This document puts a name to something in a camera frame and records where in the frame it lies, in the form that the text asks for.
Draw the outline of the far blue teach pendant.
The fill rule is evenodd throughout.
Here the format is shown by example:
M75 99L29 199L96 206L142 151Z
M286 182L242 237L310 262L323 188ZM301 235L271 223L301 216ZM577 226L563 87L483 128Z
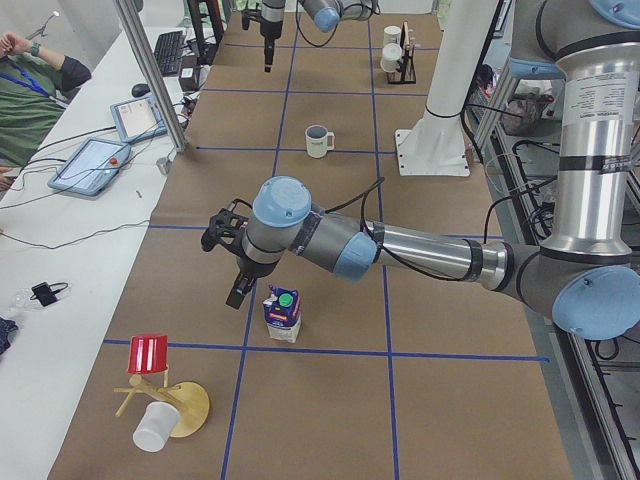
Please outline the far blue teach pendant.
M113 104L110 111L124 143L134 144L167 132L153 94Z

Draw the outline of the white mug with handle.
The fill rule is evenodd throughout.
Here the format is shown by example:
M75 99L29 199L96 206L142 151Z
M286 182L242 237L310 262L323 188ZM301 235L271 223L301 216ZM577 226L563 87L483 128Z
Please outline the white mug with handle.
M323 158L335 148L335 134L323 125L310 125L305 130L307 154L315 159Z

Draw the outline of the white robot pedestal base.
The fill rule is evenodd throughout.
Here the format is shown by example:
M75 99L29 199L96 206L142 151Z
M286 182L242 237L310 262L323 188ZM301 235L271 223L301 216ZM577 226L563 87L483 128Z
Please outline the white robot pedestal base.
M424 115L412 129L395 132L402 176L470 174L460 114L485 40L494 30L499 4L498 0L451 2Z

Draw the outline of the white cup left in rack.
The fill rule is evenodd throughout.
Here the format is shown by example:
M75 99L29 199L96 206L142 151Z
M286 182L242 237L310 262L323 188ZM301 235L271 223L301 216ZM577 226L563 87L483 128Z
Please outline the white cup left in rack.
M402 28L397 25L388 25L383 29L383 45L398 44L402 34Z

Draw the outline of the white plastic cup on stand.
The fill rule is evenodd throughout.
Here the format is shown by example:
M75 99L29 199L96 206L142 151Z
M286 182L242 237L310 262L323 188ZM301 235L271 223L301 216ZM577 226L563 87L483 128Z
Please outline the white plastic cup on stand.
M133 442L145 452L159 452L179 421L180 413L173 405L161 401L151 402L132 435Z

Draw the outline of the red plastic cup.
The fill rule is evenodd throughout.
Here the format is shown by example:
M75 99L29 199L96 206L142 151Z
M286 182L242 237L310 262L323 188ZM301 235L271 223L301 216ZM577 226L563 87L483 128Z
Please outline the red plastic cup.
M168 336L159 333L134 335L130 339L127 372L155 374L168 369Z

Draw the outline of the black keyboard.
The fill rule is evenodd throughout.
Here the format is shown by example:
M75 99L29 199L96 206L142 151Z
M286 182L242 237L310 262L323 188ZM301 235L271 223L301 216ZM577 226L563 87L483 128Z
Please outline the black keyboard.
M154 57L163 76L178 74L181 66L184 36L181 31L162 33L158 36Z

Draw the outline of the seated person in green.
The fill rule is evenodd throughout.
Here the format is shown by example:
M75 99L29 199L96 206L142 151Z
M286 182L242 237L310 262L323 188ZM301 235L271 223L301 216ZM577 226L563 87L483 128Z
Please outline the seated person in green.
M25 166L92 74L81 61L16 33L1 36L1 189Z

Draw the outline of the near blue teach pendant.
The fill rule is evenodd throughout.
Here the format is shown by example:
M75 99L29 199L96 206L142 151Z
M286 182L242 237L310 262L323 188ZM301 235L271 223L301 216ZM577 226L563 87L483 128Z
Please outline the near blue teach pendant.
M131 146L101 138L89 138L71 155L47 185L58 192L95 197L129 162Z

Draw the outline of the black power supply box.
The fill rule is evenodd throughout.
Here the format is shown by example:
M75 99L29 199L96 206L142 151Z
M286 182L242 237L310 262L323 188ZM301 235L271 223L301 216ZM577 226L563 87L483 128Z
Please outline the black power supply box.
M186 55L181 58L178 81L183 92L196 92L206 81L208 67L198 62L196 55Z

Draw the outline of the wooden cup tree stand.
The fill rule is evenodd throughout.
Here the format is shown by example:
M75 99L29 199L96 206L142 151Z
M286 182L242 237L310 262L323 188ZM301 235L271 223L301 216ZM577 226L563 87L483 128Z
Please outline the wooden cup tree stand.
M179 412L179 421L170 433L171 438L185 438L197 432L206 422L211 401L203 386L193 381L179 382L170 386L169 370L163 373L163 385L158 386L141 374L132 374L129 387L118 387L116 393L126 397L115 412L120 418L136 394L145 394L155 401L168 403Z

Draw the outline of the aluminium frame post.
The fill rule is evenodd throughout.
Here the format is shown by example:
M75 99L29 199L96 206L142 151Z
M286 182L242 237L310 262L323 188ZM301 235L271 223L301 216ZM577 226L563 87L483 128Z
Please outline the aluminium frame post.
M131 50L138 66L147 80L151 93L155 96L162 120L177 153L187 146L187 141L172 105L164 78L149 44L145 28L139 18L133 1L114 0L116 13L124 28Z

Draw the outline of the black computer mouse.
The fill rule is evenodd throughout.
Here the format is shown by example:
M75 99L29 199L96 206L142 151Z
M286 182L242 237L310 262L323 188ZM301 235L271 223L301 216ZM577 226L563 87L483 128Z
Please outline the black computer mouse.
M131 88L131 96L134 98L140 98L150 92L150 87L146 83L135 84Z

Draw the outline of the blue teach pendant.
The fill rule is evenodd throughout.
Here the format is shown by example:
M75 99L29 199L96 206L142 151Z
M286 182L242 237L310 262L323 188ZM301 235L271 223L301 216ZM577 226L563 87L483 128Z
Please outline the blue teach pendant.
M129 162L131 146L101 138L89 138L71 155L47 185L58 192L95 197Z
M134 144L167 132L153 94L113 104L110 111L124 143Z

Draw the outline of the small black adapter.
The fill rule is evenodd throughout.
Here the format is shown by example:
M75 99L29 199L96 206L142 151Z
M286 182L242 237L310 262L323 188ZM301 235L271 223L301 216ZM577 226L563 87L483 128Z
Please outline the small black adapter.
M37 300L42 307L49 306L58 301L58 295L69 287L67 282L53 284L42 282L31 288L31 300Z

